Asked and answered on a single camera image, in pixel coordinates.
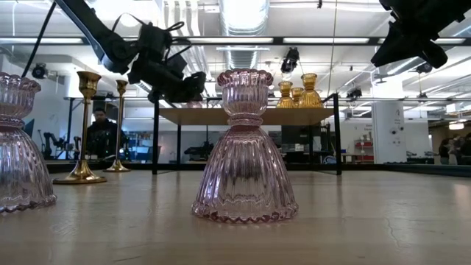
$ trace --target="table surface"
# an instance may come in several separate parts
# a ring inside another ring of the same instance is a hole
[[[289,172],[295,219],[232,225],[190,214],[202,172],[102,175],[56,185],[55,206],[0,215],[0,264],[471,263],[467,178]]]

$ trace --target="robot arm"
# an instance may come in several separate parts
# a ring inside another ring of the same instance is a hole
[[[180,54],[167,58],[172,44],[188,44],[188,48],[191,45],[187,40],[173,39],[170,34],[170,31],[179,29],[183,22],[169,29],[160,29],[138,20],[142,23],[138,40],[125,41],[96,17],[85,0],[55,1],[85,34],[96,56],[108,71],[125,74],[129,70],[128,65],[138,56],[128,74],[131,84],[142,80],[152,86],[151,95],[163,94],[170,102],[200,99],[206,75],[198,72],[183,79],[182,71],[186,67],[184,59]]]
[[[435,68],[447,62],[443,49],[433,43],[439,32],[454,21],[461,22],[471,9],[470,0],[380,0],[391,10],[395,22],[372,63],[379,67],[398,60],[421,57]]]

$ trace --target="pink glass candle holder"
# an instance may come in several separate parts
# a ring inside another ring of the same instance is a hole
[[[276,222],[298,211],[286,168],[260,128],[273,77],[236,69],[219,75],[231,128],[211,152],[192,213],[219,222]]]
[[[35,81],[0,73],[0,213],[56,201],[43,156],[21,129],[40,90]]]

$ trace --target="cable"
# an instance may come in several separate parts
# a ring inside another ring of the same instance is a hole
[[[330,53],[330,70],[329,70],[329,85],[327,88],[327,96],[329,96],[330,93],[330,82],[332,81],[332,70],[333,70],[333,50],[335,48],[336,44],[336,30],[337,30],[337,5],[339,4],[339,0],[336,0],[336,11],[335,15],[333,17],[333,37],[332,37],[332,52]]]
[[[38,51],[39,44],[41,42],[41,39],[43,38],[44,32],[46,31],[47,24],[49,23],[49,19],[52,16],[52,12],[54,11],[54,8],[56,7],[56,2],[54,1],[51,5],[51,8],[49,8],[49,11],[47,12],[46,18],[44,19],[43,26],[41,27],[41,31],[39,31],[39,36],[38,39],[36,40],[35,47],[32,49],[31,55],[29,56],[28,63],[26,64],[23,74],[21,77],[26,77],[29,71],[29,67],[31,67],[32,60],[35,58],[36,52]]]

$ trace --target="white pillar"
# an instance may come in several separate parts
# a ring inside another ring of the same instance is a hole
[[[388,79],[385,83],[375,84],[372,95],[377,98],[404,97],[402,80]],[[372,105],[372,120],[375,163],[406,162],[404,104],[398,101],[375,102]]]

